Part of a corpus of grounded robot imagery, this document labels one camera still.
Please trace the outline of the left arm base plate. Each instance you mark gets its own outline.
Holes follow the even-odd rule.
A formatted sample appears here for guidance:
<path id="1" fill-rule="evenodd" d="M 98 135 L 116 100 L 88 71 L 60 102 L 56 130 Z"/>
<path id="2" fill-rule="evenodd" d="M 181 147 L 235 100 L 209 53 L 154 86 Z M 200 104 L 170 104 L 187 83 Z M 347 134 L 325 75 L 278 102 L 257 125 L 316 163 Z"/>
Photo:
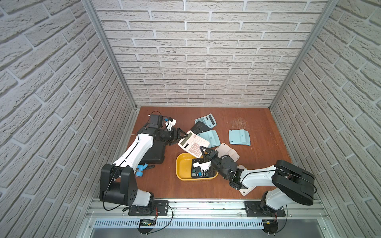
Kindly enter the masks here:
<path id="1" fill-rule="evenodd" d="M 167 216 L 169 209 L 168 200 L 155 200 L 153 204 L 147 207 L 132 206 L 129 209 L 129 216 Z"/>

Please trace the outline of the pink calculator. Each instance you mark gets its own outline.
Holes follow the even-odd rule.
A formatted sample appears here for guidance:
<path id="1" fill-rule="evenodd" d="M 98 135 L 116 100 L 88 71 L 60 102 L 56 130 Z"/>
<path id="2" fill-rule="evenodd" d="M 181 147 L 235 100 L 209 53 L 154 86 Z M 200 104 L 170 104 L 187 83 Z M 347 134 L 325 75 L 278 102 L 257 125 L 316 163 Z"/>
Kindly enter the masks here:
<path id="1" fill-rule="evenodd" d="M 209 141 L 195 134 L 193 131 L 188 131 L 187 136 L 178 142 L 178 145 L 187 153 L 196 158 L 202 156 L 201 146 L 208 147 Z"/>

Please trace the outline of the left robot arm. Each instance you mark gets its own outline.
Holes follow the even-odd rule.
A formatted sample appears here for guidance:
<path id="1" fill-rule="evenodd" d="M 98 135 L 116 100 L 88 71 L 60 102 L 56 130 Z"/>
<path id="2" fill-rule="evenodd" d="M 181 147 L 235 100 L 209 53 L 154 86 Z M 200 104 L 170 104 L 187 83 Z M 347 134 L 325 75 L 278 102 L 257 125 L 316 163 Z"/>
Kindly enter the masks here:
<path id="1" fill-rule="evenodd" d="M 180 128 L 172 128 L 170 131 L 141 128 L 127 151 L 113 164 L 106 164 L 101 169 L 100 201 L 117 205 L 152 207 L 154 196 L 150 192 L 138 189 L 135 171 L 155 140 L 162 141 L 165 145 L 172 145 L 187 135 Z"/>

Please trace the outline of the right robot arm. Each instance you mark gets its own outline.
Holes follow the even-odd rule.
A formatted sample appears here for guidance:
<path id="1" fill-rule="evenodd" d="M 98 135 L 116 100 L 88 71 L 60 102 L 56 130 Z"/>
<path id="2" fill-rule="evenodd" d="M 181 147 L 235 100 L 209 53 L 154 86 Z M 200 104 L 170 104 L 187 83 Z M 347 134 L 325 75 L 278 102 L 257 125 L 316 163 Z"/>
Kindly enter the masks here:
<path id="1" fill-rule="evenodd" d="M 274 216 L 279 209 L 292 202 L 311 206 L 314 203 L 316 187 L 312 173 L 284 160 L 267 168 L 240 169 L 228 155 L 219 157 L 218 151 L 201 146 L 199 148 L 205 162 L 217 171 L 236 190 L 273 186 L 262 196 L 259 211 L 266 216 Z"/>

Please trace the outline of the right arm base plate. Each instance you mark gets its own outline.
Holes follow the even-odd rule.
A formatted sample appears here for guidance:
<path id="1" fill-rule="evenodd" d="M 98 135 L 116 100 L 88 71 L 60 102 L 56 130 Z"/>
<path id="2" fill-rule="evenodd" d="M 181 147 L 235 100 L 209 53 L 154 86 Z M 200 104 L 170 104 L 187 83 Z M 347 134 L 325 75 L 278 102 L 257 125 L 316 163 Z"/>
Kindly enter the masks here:
<path id="1" fill-rule="evenodd" d="M 261 207 L 260 201 L 245 201 L 244 205 L 247 217 L 286 217 L 285 210 L 274 210 L 266 205 Z"/>

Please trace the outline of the yellow storage box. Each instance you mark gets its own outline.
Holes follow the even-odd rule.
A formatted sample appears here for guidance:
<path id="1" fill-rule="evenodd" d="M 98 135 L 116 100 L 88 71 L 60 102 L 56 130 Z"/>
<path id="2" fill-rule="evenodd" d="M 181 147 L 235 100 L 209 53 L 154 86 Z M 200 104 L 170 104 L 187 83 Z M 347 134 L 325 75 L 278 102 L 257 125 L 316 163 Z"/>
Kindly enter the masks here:
<path id="1" fill-rule="evenodd" d="M 176 159 L 176 175 L 182 181 L 203 181 L 211 180 L 218 176 L 218 172 L 205 172 L 202 176 L 198 176 L 193 168 L 193 160 L 195 158 L 189 153 L 182 153 Z"/>

